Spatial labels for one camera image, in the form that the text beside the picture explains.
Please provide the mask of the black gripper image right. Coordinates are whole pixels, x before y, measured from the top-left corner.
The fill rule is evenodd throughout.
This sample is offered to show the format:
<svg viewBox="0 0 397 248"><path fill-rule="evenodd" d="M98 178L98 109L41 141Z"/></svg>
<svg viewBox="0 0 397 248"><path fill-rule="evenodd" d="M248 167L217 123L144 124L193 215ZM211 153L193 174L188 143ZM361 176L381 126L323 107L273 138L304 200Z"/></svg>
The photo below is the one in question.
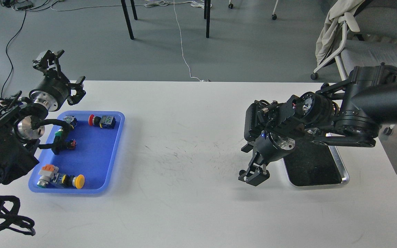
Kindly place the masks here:
<svg viewBox="0 0 397 248"><path fill-rule="evenodd" d="M258 186L269 179L267 164L282 159L296 150L296 141L273 133L262 133L255 140L255 146L260 156L253 156L246 172L238 176L241 182Z"/></svg>

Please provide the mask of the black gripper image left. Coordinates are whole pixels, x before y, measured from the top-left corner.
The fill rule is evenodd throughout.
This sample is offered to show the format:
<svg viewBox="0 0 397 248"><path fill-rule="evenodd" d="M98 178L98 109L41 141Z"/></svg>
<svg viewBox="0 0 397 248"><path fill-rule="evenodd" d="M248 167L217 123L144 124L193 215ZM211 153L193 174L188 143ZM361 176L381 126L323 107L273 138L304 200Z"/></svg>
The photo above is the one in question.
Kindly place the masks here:
<svg viewBox="0 0 397 248"><path fill-rule="evenodd" d="M37 87L30 91L29 98L32 102L44 105L49 112L60 110L66 99L68 105L76 105L86 95L83 89L85 76L79 77L75 83L70 83L61 72L59 58L64 52L63 49L57 52L47 50L33 60L33 68L42 72L43 77ZM71 91L76 91L76 94L71 95Z"/></svg>

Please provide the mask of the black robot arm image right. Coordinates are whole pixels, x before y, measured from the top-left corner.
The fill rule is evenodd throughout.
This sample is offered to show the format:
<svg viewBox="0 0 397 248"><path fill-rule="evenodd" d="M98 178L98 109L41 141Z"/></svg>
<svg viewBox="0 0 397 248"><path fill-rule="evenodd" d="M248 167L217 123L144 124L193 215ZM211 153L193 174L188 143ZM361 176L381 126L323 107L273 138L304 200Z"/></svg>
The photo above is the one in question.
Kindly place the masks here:
<svg viewBox="0 0 397 248"><path fill-rule="evenodd" d="M294 154L307 154L314 167L303 173L302 157L288 172L299 172L309 185L347 182L336 146L374 147L382 125L397 124L397 67L356 66L346 80L324 83L316 92L292 95L287 102L256 100L246 111L243 152L252 152L238 180L257 186L269 179L267 166Z"/></svg>

